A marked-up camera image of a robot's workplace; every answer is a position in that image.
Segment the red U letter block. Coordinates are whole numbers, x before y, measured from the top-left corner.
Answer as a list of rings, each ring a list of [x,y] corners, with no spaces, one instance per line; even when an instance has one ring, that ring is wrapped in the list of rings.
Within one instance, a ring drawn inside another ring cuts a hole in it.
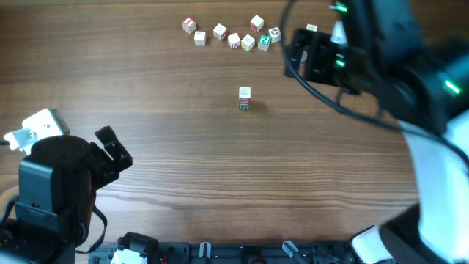
[[[239,99],[241,98],[250,98],[251,97],[251,88],[250,87],[240,87],[239,88]]]

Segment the white block red sketch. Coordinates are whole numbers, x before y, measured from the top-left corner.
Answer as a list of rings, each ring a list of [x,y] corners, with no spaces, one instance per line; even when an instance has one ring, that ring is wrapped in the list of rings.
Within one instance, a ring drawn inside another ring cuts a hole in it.
[[[239,99],[239,105],[240,106],[249,106],[251,104],[251,99],[250,98],[240,98]]]

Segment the white block green side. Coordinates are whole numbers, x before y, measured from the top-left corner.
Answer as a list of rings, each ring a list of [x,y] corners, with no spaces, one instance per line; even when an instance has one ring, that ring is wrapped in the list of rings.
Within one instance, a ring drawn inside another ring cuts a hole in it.
[[[239,110],[249,111],[249,110],[250,110],[250,106],[240,105],[240,106],[239,106]]]

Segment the plain white wooden block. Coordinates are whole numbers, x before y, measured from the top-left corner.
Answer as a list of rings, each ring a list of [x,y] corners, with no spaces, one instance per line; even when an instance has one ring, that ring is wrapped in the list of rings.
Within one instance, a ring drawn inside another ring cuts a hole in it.
[[[195,31],[194,33],[194,43],[195,45],[206,45],[206,32],[203,31]]]

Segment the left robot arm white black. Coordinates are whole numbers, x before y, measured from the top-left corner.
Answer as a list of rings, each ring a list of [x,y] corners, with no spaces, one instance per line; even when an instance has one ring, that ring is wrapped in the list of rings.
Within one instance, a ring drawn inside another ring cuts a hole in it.
[[[74,263],[89,236],[98,189],[119,178],[133,158],[111,127],[100,144],[62,135],[34,143],[19,164],[19,194],[1,218],[2,263]]]

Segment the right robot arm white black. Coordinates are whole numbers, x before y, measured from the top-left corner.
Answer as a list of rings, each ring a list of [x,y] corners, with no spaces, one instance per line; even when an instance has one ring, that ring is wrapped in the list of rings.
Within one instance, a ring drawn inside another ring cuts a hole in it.
[[[351,237],[346,263],[468,261],[468,42],[434,48],[406,1],[334,1],[333,34],[298,29],[285,73],[348,117],[401,133],[419,201]]]

